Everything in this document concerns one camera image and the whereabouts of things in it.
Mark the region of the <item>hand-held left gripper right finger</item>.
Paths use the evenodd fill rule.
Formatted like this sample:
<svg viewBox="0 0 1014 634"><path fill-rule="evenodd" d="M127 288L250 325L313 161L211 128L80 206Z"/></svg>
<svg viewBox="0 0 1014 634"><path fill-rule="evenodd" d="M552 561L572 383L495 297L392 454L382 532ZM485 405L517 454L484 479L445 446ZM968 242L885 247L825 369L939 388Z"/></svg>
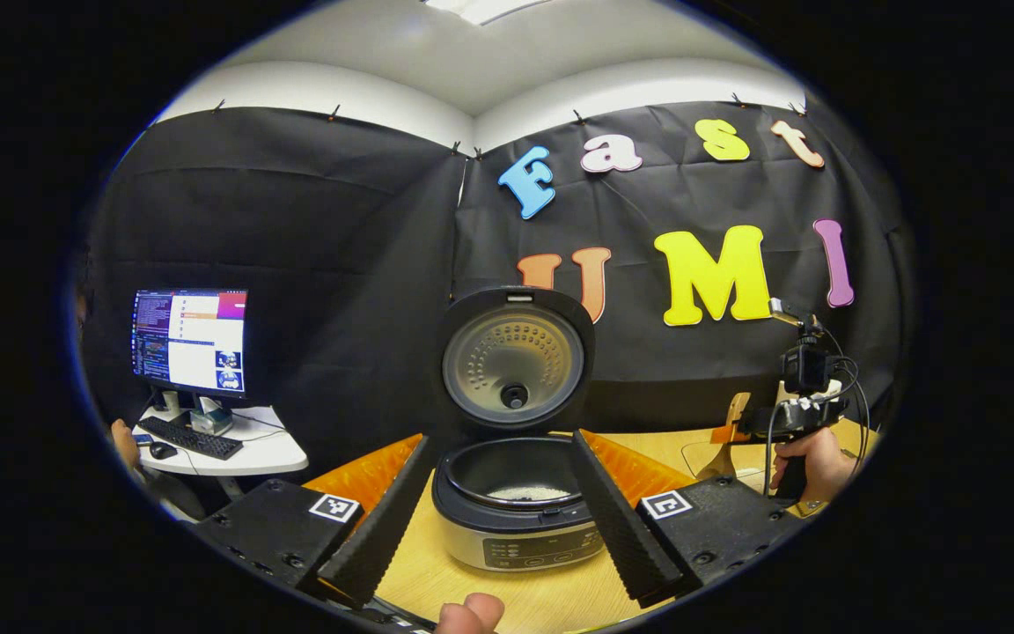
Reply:
<svg viewBox="0 0 1014 634"><path fill-rule="evenodd" d="M643 608L715 585L805 529L805 519L732 475L628 497L603 446L624 451L576 430L572 469L628 597Z"/></svg>

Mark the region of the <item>black keyboard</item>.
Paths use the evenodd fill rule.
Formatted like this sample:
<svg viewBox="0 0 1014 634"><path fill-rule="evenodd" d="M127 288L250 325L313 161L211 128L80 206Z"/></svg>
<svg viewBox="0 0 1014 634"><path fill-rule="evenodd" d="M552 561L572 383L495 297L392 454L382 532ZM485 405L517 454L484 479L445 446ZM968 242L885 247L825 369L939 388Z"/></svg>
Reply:
<svg viewBox="0 0 1014 634"><path fill-rule="evenodd" d="M195 431L188 423L182 422L179 418L174 420L161 420L157 417L146 417L137 422L137 425L154 438L177 446L202 456L230 459L243 446L242 441L229 439L212 434Z"/></svg>

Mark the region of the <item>small pale green box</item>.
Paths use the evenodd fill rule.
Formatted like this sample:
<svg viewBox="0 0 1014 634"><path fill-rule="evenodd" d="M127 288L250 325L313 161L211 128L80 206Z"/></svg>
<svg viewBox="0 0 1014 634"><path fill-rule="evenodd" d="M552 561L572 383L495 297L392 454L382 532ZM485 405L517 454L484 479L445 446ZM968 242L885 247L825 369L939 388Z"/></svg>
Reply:
<svg viewBox="0 0 1014 634"><path fill-rule="evenodd" d="M225 407L191 409L189 416L192 429L208 436L223 436L234 425L233 414Z"/></svg>

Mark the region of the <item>white computer desk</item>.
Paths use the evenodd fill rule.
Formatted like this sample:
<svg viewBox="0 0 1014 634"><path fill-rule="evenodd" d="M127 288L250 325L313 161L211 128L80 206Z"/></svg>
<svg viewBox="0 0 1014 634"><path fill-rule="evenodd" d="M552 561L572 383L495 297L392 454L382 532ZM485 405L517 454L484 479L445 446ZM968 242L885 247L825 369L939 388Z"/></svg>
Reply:
<svg viewBox="0 0 1014 634"><path fill-rule="evenodd" d="M242 447L229 459L202 456L178 449L176 456L152 457L141 448L145 467L161 472L202 476L261 476L297 472L309 464L305 450L284 428L271 407L241 407L233 412L233 426L223 436Z"/></svg>

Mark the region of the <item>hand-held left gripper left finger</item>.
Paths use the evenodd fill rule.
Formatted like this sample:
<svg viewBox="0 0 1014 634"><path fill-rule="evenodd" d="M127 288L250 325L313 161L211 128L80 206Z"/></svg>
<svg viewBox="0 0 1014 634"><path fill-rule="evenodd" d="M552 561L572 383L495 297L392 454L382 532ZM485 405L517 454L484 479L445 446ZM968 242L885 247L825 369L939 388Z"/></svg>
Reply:
<svg viewBox="0 0 1014 634"><path fill-rule="evenodd" d="M374 597L435 464L422 434L338 467L306 487L269 479L195 534L278 585L363 608Z"/></svg>

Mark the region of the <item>black backdrop cloth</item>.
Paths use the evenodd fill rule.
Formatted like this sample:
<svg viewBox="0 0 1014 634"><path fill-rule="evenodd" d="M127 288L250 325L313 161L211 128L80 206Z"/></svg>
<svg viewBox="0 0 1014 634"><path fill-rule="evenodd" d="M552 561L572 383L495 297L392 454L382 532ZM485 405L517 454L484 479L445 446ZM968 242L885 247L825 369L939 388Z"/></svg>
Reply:
<svg viewBox="0 0 1014 634"><path fill-rule="evenodd" d="M242 385L313 466L426 432L459 436L433 397L445 309L518 284L544 258L595 318L581 413L600 432L720 425L768 404L784 322L819 316L858 364L874 426L906 392L917 321L912 233L893 185L821 105L675 103L591 115L484 152L287 109L188 114L145 131L100 198L89 238L84 374L106 417L137 417L138 290L248 292Z"/></svg>

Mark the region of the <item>ceiling light panel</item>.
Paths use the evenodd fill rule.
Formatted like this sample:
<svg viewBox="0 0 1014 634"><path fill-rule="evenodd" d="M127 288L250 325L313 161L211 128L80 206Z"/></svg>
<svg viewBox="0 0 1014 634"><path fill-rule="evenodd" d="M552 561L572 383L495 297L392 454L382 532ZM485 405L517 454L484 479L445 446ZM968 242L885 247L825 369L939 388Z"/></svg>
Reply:
<svg viewBox="0 0 1014 634"><path fill-rule="evenodd" d="M511 13L552 0L420 0L427 7L446 11L475 26L484 26Z"/></svg>

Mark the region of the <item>silver black rice cooker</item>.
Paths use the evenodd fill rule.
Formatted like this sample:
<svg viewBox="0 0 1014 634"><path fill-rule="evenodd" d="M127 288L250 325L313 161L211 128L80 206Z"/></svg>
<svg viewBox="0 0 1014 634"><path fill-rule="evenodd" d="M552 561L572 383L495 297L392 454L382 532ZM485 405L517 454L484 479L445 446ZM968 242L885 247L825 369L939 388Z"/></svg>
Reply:
<svg viewBox="0 0 1014 634"><path fill-rule="evenodd" d="M456 561L486 572L536 572L602 549L571 466L571 438L592 374L594 325L578 301L532 286L499 286L445 313L439 386L463 436L440 457L431 496ZM515 506L496 487L562 487L573 498Z"/></svg>

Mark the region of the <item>white rice pile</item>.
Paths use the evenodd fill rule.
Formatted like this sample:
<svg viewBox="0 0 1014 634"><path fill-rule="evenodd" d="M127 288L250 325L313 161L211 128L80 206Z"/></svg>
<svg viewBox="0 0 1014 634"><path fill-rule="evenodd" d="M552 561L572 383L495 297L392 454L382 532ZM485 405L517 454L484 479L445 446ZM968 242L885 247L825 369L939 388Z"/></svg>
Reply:
<svg viewBox="0 0 1014 634"><path fill-rule="evenodd" d="M505 505L533 506L550 505L550 503L568 500L568 498L574 497L574 493L568 492L562 487L539 484L513 484L496 487L496 489L484 494L484 497L490 498L490 500L498 500Z"/></svg>

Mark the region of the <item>clear plastic container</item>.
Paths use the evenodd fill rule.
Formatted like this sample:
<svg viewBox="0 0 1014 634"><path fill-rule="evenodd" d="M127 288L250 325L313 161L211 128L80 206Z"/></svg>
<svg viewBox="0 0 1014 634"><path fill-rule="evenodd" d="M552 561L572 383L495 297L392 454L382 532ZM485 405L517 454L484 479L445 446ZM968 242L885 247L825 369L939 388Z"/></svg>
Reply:
<svg viewBox="0 0 1014 634"><path fill-rule="evenodd" d="M681 456L696 481L736 476L729 443L689 443L681 449Z"/></svg>

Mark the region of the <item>computer monitor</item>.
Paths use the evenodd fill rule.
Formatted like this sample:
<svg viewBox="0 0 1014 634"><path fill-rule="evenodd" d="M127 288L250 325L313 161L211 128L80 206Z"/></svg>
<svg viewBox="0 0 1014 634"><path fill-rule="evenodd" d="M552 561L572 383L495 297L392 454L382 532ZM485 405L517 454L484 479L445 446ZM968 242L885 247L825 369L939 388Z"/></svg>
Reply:
<svg viewBox="0 0 1014 634"><path fill-rule="evenodd" d="M159 388L246 398L248 291L137 290L130 316L130 369Z"/></svg>

